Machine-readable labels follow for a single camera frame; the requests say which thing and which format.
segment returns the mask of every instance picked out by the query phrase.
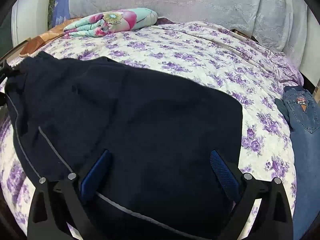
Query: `denim jeans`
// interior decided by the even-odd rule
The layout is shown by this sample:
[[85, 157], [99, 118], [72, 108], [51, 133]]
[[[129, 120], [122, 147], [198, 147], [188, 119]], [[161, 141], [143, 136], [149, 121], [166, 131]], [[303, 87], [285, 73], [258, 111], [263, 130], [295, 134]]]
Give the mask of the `denim jeans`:
[[299, 240], [320, 210], [320, 108], [301, 86], [286, 86], [283, 101], [275, 103], [291, 128], [297, 175], [293, 239]]

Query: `jeans back pocket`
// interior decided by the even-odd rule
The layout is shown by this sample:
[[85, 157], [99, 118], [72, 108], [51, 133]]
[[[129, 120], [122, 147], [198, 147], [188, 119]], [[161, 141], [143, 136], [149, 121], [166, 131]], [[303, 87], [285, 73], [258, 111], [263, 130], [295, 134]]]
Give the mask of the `jeans back pocket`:
[[306, 111], [303, 111], [301, 105], [298, 105], [294, 99], [289, 99], [287, 103], [293, 115], [304, 129], [313, 133], [319, 128], [318, 114], [313, 99], [307, 99], [308, 106]]

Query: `silver screw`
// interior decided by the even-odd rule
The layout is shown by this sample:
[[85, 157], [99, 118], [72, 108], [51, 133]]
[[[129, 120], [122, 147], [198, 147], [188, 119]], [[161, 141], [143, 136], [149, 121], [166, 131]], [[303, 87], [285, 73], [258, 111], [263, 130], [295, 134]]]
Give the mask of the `silver screw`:
[[244, 176], [244, 178], [247, 179], [247, 180], [252, 179], [252, 175], [251, 175], [250, 173], [245, 173], [243, 176]]
[[39, 183], [40, 183], [40, 184], [44, 184], [45, 181], [46, 181], [45, 177], [42, 177], [42, 178], [39, 179]]
[[75, 179], [76, 178], [76, 174], [75, 173], [70, 173], [69, 175], [68, 175], [68, 179], [71, 179], [71, 180], [73, 180], [73, 179]]
[[276, 183], [276, 184], [281, 184], [281, 182], [282, 182], [281, 179], [275, 178], [275, 183]]

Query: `white bedsheet with purple flowers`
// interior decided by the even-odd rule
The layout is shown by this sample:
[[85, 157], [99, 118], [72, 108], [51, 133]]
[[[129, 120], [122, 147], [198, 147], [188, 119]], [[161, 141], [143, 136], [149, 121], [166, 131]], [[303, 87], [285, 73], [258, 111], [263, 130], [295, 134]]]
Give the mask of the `white bedsheet with purple flowers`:
[[[239, 168], [256, 179], [281, 178], [293, 213], [296, 177], [290, 130], [274, 98], [282, 97], [285, 85], [303, 81], [283, 54], [273, 54], [254, 41], [203, 22], [152, 26], [102, 38], [57, 39], [41, 50], [57, 58], [88, 60], [107, 56], [132, 67], [189, 78], [230, 94], [243, 106]], [[16, 58], [10, 64], [21, 60]], [[0, 182], [17, 223], [27, 233], [35, 187], [21, 167], [12, 136], [7, 116], [0, 133]], [[259, 205], [256, 201], [240, 238], [248, 235]]]

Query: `textured blue pad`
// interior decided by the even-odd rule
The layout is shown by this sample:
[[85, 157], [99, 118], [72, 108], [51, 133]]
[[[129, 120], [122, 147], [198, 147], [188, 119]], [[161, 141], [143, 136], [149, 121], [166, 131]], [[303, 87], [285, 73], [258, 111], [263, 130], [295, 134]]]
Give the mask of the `textured blue pad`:
[[210, 164], [228, 199], [238, 203], [241, 199], [240, 185], [216, 151], [211, 152]]
[[105, 150], [80, 185], [80, 199], [83, 204], [91, 200], [111, 163], [111, 153]]

